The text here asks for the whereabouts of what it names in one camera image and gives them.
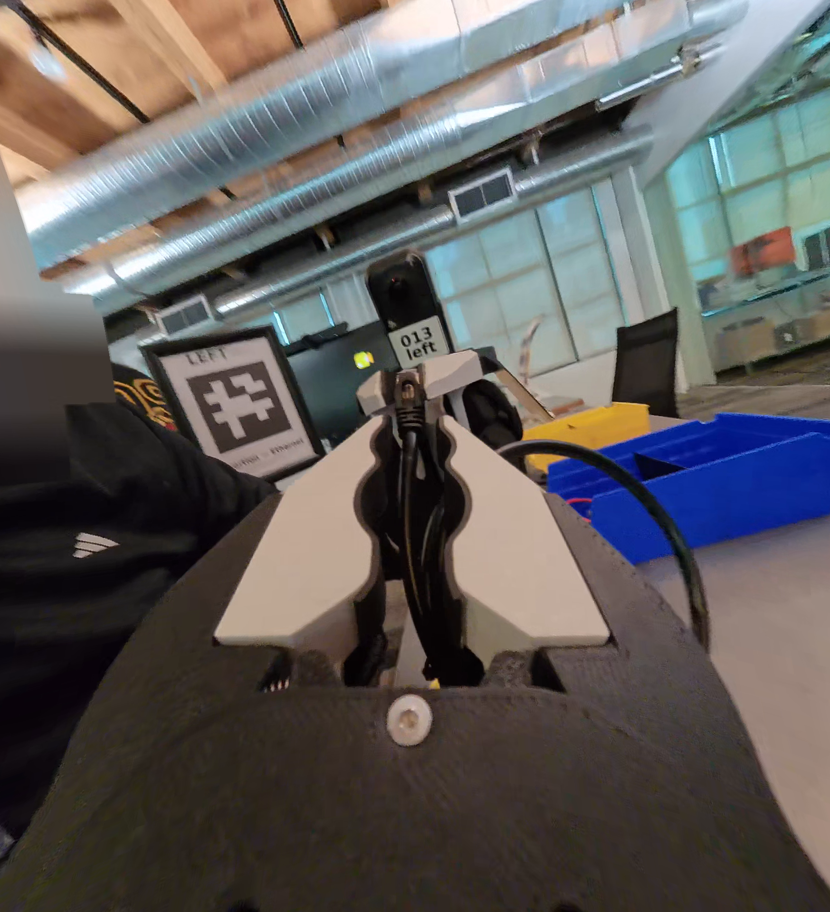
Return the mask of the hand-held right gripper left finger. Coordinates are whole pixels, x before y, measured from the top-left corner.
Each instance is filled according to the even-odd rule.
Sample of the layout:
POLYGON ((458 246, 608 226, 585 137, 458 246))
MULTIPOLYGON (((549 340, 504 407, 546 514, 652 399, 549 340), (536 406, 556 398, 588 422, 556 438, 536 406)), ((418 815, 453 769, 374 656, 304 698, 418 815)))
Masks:
POLYGON ((283 493, 214 631, 221 646, 325 655, 368 686, 386 654, 383 541, 395 439, 370 418, 283 493))

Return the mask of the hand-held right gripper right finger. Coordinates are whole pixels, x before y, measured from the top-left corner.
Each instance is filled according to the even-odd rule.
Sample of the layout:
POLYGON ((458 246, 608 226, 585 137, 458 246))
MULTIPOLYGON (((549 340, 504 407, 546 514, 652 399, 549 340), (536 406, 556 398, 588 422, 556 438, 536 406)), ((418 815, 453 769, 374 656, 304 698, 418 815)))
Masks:
POLYGON ((541 489, 454 418, 437 426, 436 677, 478 684, 504 652, 607 646, 611 630, 541 489))

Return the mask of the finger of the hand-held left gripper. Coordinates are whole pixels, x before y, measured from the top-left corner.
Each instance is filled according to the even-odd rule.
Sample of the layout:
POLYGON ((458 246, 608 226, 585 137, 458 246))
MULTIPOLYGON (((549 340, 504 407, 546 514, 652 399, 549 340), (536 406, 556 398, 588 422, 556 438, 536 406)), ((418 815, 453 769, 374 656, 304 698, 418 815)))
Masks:
POLYGON ((395 411, 398 370, 380 370, 359 386, 356 399, 364 418, 386 416, 395 411))
POLYGON ((481 356, 471 349, 437 356, 420 365, 426 397, 449 396, 483 378, 481 356))

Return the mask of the blue plastic bin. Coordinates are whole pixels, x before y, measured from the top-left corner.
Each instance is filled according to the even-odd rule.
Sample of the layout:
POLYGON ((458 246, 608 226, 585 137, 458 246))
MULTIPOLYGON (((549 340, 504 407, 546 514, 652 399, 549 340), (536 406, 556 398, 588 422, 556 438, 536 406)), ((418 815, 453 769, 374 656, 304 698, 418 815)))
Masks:
MULTIPOLYGON (((691 548, 830 515, 830 420, 719 413, 603 448, 642 482, 691 548)), ((605 474, 552 463, 547 489, 631 564, 671 556, 656 522, 605 474)))

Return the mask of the white air vent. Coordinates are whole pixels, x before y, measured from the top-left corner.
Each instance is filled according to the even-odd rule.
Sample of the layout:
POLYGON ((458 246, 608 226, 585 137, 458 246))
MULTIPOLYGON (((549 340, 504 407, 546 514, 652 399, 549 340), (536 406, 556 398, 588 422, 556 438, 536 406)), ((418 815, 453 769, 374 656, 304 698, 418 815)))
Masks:
POLYGON ((204 294, 194 294, 159 309, 153 315, 164 336, 175 336, 217 318, 215 308, 204 294))
POLYGON ((509 165, 448 191, 448 206, 459 225, 506 208, 516 199, 518 193, 509 165))

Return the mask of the yellow plastic box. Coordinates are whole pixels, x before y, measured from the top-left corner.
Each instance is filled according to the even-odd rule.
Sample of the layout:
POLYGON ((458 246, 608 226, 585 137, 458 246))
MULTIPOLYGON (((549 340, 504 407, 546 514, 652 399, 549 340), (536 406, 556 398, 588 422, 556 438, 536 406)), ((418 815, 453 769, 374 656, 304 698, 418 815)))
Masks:
POLYGON ((523 430, 523 440, 557 440, 590 450, 649 434, 649 405, 615 402, 589 408, 523 430))

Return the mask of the black office chair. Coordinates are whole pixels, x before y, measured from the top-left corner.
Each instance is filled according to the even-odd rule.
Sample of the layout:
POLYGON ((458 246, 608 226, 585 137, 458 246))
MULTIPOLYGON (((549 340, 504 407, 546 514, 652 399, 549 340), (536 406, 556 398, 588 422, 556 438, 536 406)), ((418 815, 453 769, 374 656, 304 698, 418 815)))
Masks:
POLYGON ((649 407, 650 415, 679 418, 677 409, 677 310, 618 327, 613 403, 649 407))

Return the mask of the red-backed screen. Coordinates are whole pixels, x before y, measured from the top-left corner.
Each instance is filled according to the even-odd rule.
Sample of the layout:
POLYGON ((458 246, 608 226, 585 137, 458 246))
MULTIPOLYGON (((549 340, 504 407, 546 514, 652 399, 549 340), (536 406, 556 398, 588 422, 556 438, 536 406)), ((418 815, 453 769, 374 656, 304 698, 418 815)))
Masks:
POLYGON ((732 247, 729 251, 729 272, 737 278, 747 278, 771 269, 796 264, 792 229, 784 226, 732 247))

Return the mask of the black wall monitor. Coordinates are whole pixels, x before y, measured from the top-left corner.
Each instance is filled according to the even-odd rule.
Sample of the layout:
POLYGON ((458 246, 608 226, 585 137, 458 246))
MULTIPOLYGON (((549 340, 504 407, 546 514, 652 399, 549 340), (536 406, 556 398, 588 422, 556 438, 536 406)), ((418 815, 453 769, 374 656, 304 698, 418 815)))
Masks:
POLYGON ((284 354, 328 450, 363 422, 356 397, 361 384, 380 371, 397 371, 398 359, 380 321, 356 328, 341 323, 284 347, 284 354))

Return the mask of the silver ventilation duct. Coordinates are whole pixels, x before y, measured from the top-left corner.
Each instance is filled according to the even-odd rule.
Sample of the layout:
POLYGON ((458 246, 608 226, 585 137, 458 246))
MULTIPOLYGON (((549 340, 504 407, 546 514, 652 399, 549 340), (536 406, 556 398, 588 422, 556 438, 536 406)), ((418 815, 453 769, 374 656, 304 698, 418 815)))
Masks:
POLYGON ((17 191, 44 270, 616 10, 409 1, 333 32, 17 191))
MULTIPOLYGON (((362 153, 339 161, 322 174, 303 175, 310 179, 266 199, 248 199, 237 208, 223 209, 217 220, 192 223, 153 244, 70 274, 61 286, 69 294, 90 297, 100 313, 113 314, 296 234, 317 229, 397 190, 428 181, 435 172, 440 173, 442 165, 447 170, 454 165, 451 156, 456 150, 449 143, 441 143, 454 139, 452 121, 439 123, 433 132, 428 130, 430 124, 416 126, 417 130, 405 134, 390 131, 392 142, 386 147, 365 144, 362 153)), ((584 175, 624 160, 635 162, 645 158, 652 145, 653 133, 647 126, 602 132, 584 144, 569 145, 565 153, 567 165, 561 166, 558 158, 554 173, 567 168, 584 175)), ((470 180, 463 178, 452 188, 496 170, 478 169, 470 180)), ((518 196, 542 192, 545 180, 566 180, 558 176, 543 178, 538 164, 512 173, 518 196)), ((452 213, 448 192, 446 201, 452 213)), ((429 220, 435 217, 455 220, 453 214, 426 216, 429 220)))

